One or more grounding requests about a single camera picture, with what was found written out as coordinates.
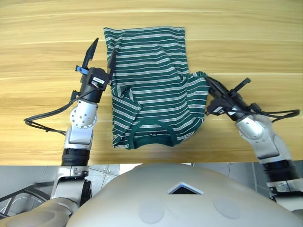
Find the vent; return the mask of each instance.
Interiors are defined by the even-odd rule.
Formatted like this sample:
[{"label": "vent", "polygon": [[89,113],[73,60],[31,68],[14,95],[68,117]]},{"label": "vent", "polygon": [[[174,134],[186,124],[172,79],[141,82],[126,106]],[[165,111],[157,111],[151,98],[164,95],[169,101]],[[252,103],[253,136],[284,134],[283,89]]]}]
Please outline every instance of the vent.
[{"label": "vent", "polygon": [[204,192],[187,184],[184,182],[180,182],[176,184],[174,187],[168,190],[168,194],[194,194],[194,195],[203,195]]}]

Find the wire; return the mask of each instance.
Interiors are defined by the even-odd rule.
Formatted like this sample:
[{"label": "wire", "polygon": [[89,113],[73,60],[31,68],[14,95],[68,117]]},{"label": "wire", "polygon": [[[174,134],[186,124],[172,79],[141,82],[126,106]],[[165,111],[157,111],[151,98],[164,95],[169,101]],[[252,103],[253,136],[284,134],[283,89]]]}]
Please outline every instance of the wire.
[{"label": "wire", "polygon": [[251,115],[263,115],[266,117],[272,117],[275,118],[272,123],[285,119],[285,118],[291,118],[291,117],[296,117],[300,114],[300,110],[296,109],[296,110],[284,110],[284,111],[276,111],[276,112],[265,112],[265,111],[256,111],[256,112],[251,112],[251,111],[245,111],[245,110],[232,110],[232,109],[228,109],[228,111],[231,112],[236,112],[236,113],[246,113],[246,114],[251,114]]},{"label": "wire", "polygon": [[[37,200],[39,203],[42,203],[41,200],[37,199],[37,198],[34,197],[34,196],[24,196],[24,197],[20,197],[20,198],[14,200],[11,204],[13,205],[13,204],[14,204],[15,202],[17,202],[18,200],[20,200],[20,199],[25,199],[25,198],[32,198],[32,199]],[[2,213],[2,212],[6,209],[6,207],[7,207],[7,205],[6,205],[4,208],[2,208],[2,210],[0,211],[0,213]]]},{"label": "wire", "polygon": [[50,116],[54,116],[56,114],[62,113],[63,111],[67,110],[74,102],[76,102],[80,98],[83,98],[84,96],[90,94],[91,92],[93,92],[95,90],[97,90],[97,88],[92,88],[88,92],[86,92],[83,95],[81,95],[81,96],[79,96],[79,97],[71,100],[68,104],[66,104],[66,105],[64,105],[64,106],[62,106],[62,107],[60,107],[60,108],[58,108],[56,110],[28,117],[28,118],[24,119],[25,124],[28,125],[28,126],[37,128],[37,129],[42,129],[42,130],[44,130],[46,132],[49,132],[49,131],[57,132],[57,133],[65,136],[66,131],[56,130],[56,129],[52,129],[52,128],[46,127],[46,126],[44,126],[42,124],[38,124],[38,123],[34,122],[34,120],[38,120],[38,119],[42,119],[42,118],[46,118],[46,117],[50,117]]}]

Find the black cable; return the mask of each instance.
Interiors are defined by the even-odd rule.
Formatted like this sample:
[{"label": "black cable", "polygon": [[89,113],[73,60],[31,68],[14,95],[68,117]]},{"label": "black cable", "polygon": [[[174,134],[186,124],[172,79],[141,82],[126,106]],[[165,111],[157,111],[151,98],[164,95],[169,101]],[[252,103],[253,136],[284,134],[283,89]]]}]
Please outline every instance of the black cable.
[{"label": "black cable", "polygon": [[250,115],[263,115],[266,117],[272,117],[275,118],[272,123],[285,119],[285,118],[291,118],[291,117],[296,117],[300,114],[300,110],[296,109],[296,110],[284,110],[284,111],[276,111],[276,112],[265,112],[265,111],[256,111],[256,112],[251,112],[251,111],[244,111],[244,110],[232,110],[232,109],[228,109],[228,112],[236,112],[236,113],[246,113],[246,114],[250,114]]},{"label": "black cable", "polygon": [[76,102],[77,100],[79,100],[80,98],[83,98],[84,96],[88,95],[89,93],[91,93],[92,91],[96,90],[97,88],[92,88],[91,90],[89,90],[88,92],[84,93],[83,95],[69,101],[68,104],[56,109],[56,110],[53,110],[53,111],[50,111],[50,112],[47,112],[47,113],[42,113],[42,114],[38,114],[38,115],[35,115],[35,116],[31,116],[31,117],[28,117],[26,119],[24,119],[25,121],[25,124],[28,125],[28,126],[31,126],[31,127],[34,127],[34,128],[37,128],[37,129],[42,129],[42,130],[45,130],[46,132],[49,132],[49,131],[52,131],[52,132],[57,132],[63,136],[65,136],[66,134],[66,131],[62,131],[62,130],[56,130],[56,129],[52,129],[52,128],[49,128],[49,127],[46,127],[42,124],[38,124],[36,122],[34,122],[34,120],[38,120],[38,119],[42,119],[42,118],[46,118],[46,117],[50,117],[50,116],[54,116],[56,114],[59,114],[59,113],[62,113],[63,111],[67,110],[74,102]]}]

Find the wooden table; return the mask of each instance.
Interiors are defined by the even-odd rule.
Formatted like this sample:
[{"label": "wooden table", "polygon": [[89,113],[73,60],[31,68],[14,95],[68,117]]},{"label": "wooden table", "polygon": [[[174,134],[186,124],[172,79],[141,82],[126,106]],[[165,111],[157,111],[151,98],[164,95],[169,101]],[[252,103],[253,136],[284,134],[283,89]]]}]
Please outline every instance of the wooden table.
[{"label": "wooden table", "polygon": [[[64,137],[28,127],[23,119],[66,104],[80,88],[86,49],[99,37],[90,66],[106,67],[103,27],[184,26],[189,68],[232,88],[266,111],[302,109],[301,0],[2,0],[0,1],[0,164],[59,165]],[[255,161],[227,116],[208,116],[173,148],[111,146],[110,89],[102,96],[91,164]],[[69,111],[40,120],[66,130]],[[294,159],[303,159],[303,117],[274,124]]]}]

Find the green striped shirt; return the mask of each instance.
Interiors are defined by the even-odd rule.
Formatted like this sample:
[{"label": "green striped shirt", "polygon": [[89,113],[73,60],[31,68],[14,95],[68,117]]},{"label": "green striped shirt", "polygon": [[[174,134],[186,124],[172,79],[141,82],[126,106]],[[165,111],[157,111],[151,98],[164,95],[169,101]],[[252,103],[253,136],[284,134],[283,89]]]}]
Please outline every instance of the green striped shirt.
[{"label": "green striped shirt", "polygon": [[190,74],[182,27],[104,28],[107,59],[117,51],[113,75],[113,146],[179,144],[204,120],[208,85]]}]

